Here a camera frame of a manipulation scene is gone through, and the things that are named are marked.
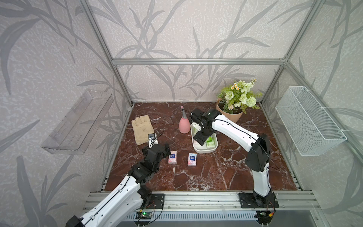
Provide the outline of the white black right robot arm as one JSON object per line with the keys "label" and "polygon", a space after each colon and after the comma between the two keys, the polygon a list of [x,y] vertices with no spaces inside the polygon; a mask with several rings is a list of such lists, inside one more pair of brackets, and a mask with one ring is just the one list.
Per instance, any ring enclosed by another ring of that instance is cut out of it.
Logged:
{"label": "white black right robot arm", "polygon": [[270,141],[267,135],[258,135],[229,120],[216,109],[206,112],[194,109],[190,113],[191,123],[197,126],[198,131],[193,139],[201,146],[214,133],[220,132],[238,143],[248,156],[245,160],[247,167],[252,171],[256,199],[266,199],[271,194],[269,182]]}

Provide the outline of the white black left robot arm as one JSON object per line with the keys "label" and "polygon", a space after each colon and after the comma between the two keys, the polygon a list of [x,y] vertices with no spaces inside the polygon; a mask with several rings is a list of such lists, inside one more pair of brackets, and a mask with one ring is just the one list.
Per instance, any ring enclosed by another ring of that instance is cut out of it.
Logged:
{"label": "white black left robot arm", "polygon": [[154,144],[143,150],[144,159],[133,165],[121,183],[82,217],[71,217],[67,227],[116,227],[137,209],[146,207],[152,192],[146,184],[159,171],[160,162],[170,156],[168,144]]}

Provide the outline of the green tissue pack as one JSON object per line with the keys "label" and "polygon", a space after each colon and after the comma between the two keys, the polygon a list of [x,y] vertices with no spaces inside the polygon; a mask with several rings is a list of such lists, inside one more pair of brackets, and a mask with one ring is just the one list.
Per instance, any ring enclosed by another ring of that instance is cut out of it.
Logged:
{"label": "green tissue pack", "polygon": [[212,149],[212,148],[216,147],[215,140],[212,136],[208,137],[208,139],[206,140],[206,147],[208,149]]}

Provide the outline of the pink Tempo tissue pack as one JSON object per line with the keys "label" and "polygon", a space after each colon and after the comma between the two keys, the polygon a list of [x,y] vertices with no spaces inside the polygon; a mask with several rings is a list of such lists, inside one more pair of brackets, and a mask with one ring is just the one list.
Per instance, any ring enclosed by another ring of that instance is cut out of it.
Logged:
{"label": "pink Tempo tissue pack", "polygon": [[177,151],[171,151],[168,158],[168,164],[176,164],[176,163],[177,163]]}
{"label": "pink Tempo tissue pack", "polygon": [[188,166],[196,166],[197,165],[197,154],[189,153],[188,154]]}

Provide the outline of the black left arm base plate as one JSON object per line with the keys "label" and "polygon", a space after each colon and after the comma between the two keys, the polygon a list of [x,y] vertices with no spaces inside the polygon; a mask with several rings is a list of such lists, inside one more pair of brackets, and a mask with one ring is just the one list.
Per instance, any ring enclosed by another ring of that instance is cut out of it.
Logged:
{"label": "black left arm base plate", "polygon": [[143,203],[140,209],[154,210],[162,209],[164,207],[165,194],[151,194]]}

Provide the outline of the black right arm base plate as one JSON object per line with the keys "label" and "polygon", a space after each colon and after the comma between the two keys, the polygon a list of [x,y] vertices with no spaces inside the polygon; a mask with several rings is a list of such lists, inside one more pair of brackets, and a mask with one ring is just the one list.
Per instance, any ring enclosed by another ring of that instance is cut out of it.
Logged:
{"label": "black right arm base plate", "polygon": [[263,197],[256,192],[245,193],[239,192],[238,194],[241,208],[250,209],[268,209],[279,208],[277,197],[273,191],[269,191],[267,196]]}

